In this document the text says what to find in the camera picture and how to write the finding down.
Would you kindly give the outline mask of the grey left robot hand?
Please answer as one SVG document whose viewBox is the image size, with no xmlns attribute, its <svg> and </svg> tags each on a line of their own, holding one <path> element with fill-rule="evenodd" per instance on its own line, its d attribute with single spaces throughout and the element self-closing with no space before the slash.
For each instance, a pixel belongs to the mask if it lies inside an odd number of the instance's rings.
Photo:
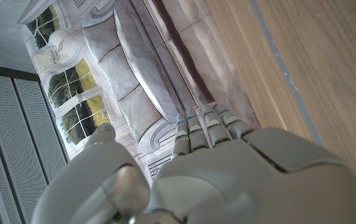
<svg viewBox="0 0 356 224">
<path fill-rule="evenodd" d="M 356 223 L 356 173 L 280 128 L 228 109 L 177 116 L 172 158 L 149 183 L 105 123 L 51 181 L 34 223 Z"/>
</svg>

